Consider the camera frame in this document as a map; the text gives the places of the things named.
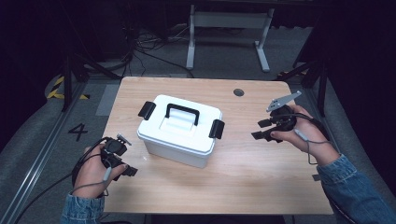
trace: black latch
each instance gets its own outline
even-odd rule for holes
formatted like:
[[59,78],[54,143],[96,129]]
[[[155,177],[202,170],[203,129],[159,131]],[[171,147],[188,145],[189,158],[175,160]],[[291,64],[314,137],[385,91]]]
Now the black latch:
[[221,139],[222,132],[224,130],[225,123],[219,119],[213,120],[212,128],[210,129],[210,138],[218,138]]
[[156,105],[154,103],[146,101],[142,109],[140,110],[138,116],[144,118],[145,120],[148,120],[152,112],[154,111],[155,106]]

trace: wooden table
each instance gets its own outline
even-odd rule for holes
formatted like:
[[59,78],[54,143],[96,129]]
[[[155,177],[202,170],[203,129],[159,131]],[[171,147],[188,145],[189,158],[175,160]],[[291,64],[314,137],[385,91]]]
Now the wooden table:
[[[235,89],[243,96],[233,94]],[[137,114],[159,94],[212,105],[225,128],[204,169],[148,154],[136,131]],[[315,166],[287,142],[255,140],[257,122],[274,98],[290,94],[284,82],[125,77],[104,136],[123,134],[132,145],[123,161],[139,169],[110,185],[106,212],[144,214],[332,214]]]

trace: storage box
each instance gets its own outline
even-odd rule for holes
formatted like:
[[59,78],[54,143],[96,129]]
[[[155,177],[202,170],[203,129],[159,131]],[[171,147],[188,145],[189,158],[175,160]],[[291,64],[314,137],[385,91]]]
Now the storage box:
[[150,154],[204,168],[222,135],[221,115],[213,106],[159,95],[139,112],[137,136]]

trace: denim jacket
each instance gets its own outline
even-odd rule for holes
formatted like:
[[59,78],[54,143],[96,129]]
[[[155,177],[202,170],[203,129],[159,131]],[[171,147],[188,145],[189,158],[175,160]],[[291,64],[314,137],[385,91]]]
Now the denim jacket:
[[[323,189],[332,202],[338,223],[349,223],[349,218],[355,223],[396,223],[394,211],[375,191],[370,180],[358,172],[344,155],[328,165],[318,166],[318,173]],[[100,223],[104,204],[104,197],[83,199],[69,194],[61,224]]]

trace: white plastic container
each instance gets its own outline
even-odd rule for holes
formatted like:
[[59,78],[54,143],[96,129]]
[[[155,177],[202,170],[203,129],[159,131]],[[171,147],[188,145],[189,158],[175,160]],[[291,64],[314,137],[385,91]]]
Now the white plastic container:
[[224,128],[219,109],[159,95],[139,113],[137,136],[148,153],[204,168]]

